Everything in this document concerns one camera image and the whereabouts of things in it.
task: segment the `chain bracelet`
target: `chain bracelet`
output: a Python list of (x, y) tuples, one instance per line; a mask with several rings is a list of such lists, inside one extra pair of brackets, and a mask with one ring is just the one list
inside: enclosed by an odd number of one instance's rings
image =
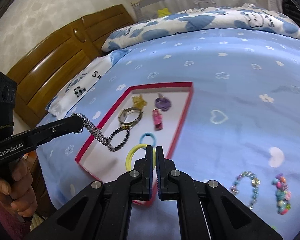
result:
[(82, 119), (82, 123), (83, 123), (81, 130), (79, 132), (75, 132), (75, 133), (82, 133), (83, 127), (85, 127), (94, 136), (94, 138), (97, 141), (99, 141), (103, 145), (107, 146), (111, 152), (115, 151), (114, 147), (110, 143), (110, 139), (105, 137), (103, 135), (103, 133), (101, 132), (101, 130), (99, 128), (97, 128), (85, 115), (79, 114), (79, 113), (71, 114), (71, 116), (74, 116), (74, 115), (77, 115), (78, 117), (80, 117)]

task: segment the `hand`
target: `hand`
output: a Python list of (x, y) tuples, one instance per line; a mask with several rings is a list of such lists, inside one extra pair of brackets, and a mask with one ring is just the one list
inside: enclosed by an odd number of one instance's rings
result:
[(12, 178), (15, 181), (12, 187), (0, 178), (0, 203), (11, 215), (15, 215), (17, 211), (20, 216), (31, 217), (38, 205), (31, 186), (32, 175), (25, 159), (19, 160), (12, 172)]

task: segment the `blue beaded bracelet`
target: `blue beaded bracelet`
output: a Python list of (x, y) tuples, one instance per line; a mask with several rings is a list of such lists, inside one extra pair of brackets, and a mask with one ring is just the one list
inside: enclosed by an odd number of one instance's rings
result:
[(150, 133), (150, 132), (146, 132), (146, 133), (144, 133), (143, 135), (141, 135), (140, 140), (139, 140), (139, 144), (142, 144), (142, 143), (143, 143), (142, 140), (143, 140), (143, 138), (146, 137), (146, 136), (150, 136), (150, 137), (153, 139), (152, 147), (154, 148), (155, 145), (156, 145), (156, 143), (157, 143), (157, 141), (156, 141), (156, 139), (155, 139), (155, 136), (154, 136), (152, 133)]
[(237, 189), (237, 186), (239, 185), (240, 180), (243, 177), (248, 177), (251, 179), (251, 183), (252, 183), (252, 200), (250, 201), (248, 208), (250, 208), (251, 210), (253, 209), (253, 206), (256, 204), (258, 196), (259, 196), (259, 185), (260, 185), (260, 180), (258, 180), (258, 178), (256, 177), (256, 175), (254, 173), (252, 173), (251, 171), (244, 171), (241, 174), (239, 174), (235, 180), (235, 182), (233, 183), (233, 185), (230, 187), (230, 192), (232, 193), (232, 195), (237, 195), (239, 193), (239, 190)]

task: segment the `white wall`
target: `white wall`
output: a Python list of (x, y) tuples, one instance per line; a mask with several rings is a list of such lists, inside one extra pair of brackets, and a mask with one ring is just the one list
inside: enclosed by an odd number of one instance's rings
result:
[[(83, 15), (123, 4), (134, 17), (132, 2), (139, 0), (15, 0), (0, 19), (0, 71), (6, 74), (50, 33)], [(28, 126), (18, 117), (15, 133)]]

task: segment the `colorful beaded bracelet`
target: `colorful beaded bracelet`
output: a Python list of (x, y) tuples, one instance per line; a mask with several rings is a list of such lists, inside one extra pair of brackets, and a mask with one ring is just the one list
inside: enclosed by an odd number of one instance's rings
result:
[(277, 197), (278, 214), (284, 215), (291, 208), (291, 192), (288, 191), (288, 184), (282, 173), (272, 180), (272, 185), (276, 185), (277, 187), (275, 195)]
[(239, 174), (235, 180), (235, 182), (233, 183), (233, 185), (230, 187), (230, 192), (232, 193), (232, 195), (237, 195), (239, 193), (239, 190), (237, 189), (237, 186), (239, 185), (240, 180), (243, 177), (248, 177), (251, 179), (251, 183), (253, 186), (252, 189), (252, 200), (250, 201), (248, 208), (250, 208), (251, 210), (253, 209), (253, 206), (255, 205), (255, 203), (257, 202), (257, 198), (259, 196), (259, 185), (260, 185), (260, 180), (258, 180), (258, 178), (256, 177), (256, 175), (254, 173), (252, 173), (251, 171), (244, 171), (241, 174)]

